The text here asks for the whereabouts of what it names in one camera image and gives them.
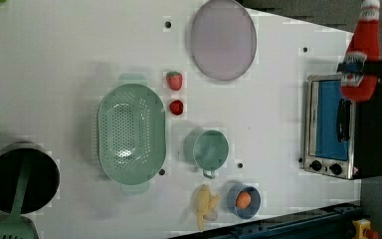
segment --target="oven knob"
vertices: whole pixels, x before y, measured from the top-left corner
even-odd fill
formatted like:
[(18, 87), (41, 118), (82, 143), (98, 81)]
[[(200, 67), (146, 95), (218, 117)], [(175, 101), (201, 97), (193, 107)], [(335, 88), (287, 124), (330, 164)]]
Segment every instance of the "oven knob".
[(333, 165), (329, 166), (328, 168), (330, 168), (331, 172), (333, 172), (334, 175), (339, 175), (340, 173), (342, 173), (342, 167), (337, 163), (334, 163)]
[(321, 170), (321, 162), (315, 160), (312, 164), (309, 165), (314, 169), (315, 171), (320, 171)]

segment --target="green spatula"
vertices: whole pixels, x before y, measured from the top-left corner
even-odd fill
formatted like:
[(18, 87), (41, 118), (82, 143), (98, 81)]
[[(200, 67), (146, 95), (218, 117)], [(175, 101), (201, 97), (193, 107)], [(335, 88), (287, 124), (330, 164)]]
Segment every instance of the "green spatula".
[(21, 219), (21, 207), (23, 206), (24, 194), (26, 193), (27, 182), (30, 176), (30, 163), (24, 159), (20, 177), (17, 182), (14, 203), (12, 204), (11, 214), (0, 222), (0, 239), (34, 239), (35, 231)]

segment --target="green cup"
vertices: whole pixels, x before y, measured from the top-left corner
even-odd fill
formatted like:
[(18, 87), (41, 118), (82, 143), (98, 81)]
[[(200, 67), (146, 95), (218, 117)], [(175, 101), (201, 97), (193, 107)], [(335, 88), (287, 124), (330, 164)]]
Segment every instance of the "green cup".
[(226, 161), (229, 145), (225, 136), (217, 130), (194, 129), (184, 143), (186, 159), (203, 169), (207, 178), (216, 178), (215, 170)]

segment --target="white table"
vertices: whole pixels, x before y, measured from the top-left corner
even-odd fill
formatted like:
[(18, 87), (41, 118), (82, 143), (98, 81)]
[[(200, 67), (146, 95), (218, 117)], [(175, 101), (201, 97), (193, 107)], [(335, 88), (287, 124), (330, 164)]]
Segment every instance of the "white table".
[[(204, 1), (9, 1), (0, 8), (0, 150), (28, 139), (58, 162), (57, 195), (27, 215), (41, 238), (194, 233), (193, 203), (202, 183), (222, 195), (219, 218), (206, 229), (247, 222), (226, 210), (234, 181), (262, 193), (252, 221), (359, 200), (360, 181), (310, 174), (297, 162), (302, 84), (311, 74), (333, 74), (351, 34), (250, 11), (258, 31), (256, 59), (241, 78), (221, 83), (199, 72), (187, 47)], [(169, 70), (185, 77), (179, 93), (164, 83)], [(98, 104), (125, 73), (144, 75), (166, 107), (171, 99), (186, 105), (181, 117), (167, 114), (166, 174), (138, 195), (123, 194), (96, 156)], [(184, 161), (182, 142), (195, 126), (217, 128), (230, 142), (215, 180)]]

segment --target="green utensil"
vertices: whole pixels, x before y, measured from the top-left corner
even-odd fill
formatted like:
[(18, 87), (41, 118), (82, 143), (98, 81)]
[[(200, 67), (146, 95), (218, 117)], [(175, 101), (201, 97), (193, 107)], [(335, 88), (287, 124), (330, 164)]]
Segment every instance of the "green utensil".
[(0, 239), (34, 239), (35, 231), (21, 218), (21, 207), (23, 206), (24, 195), (26, 193), (27, 182), (30, 175), (30, 163), (23, 160), (20, 176), (15, 191), (14, 203), (10, 215), (0, 222)]
[(152, 178), (166, 156), (165, 109), (146, 86), (125, 84), (98, 110), (98, 157), (104, 172), (123, 185)]
[(203, 168), (205, 177), (214, 179), (215, 170), (228, 157), (229, 145), (221, 132), (196, 128), (185, 138), (184, 153), (188, 161)]

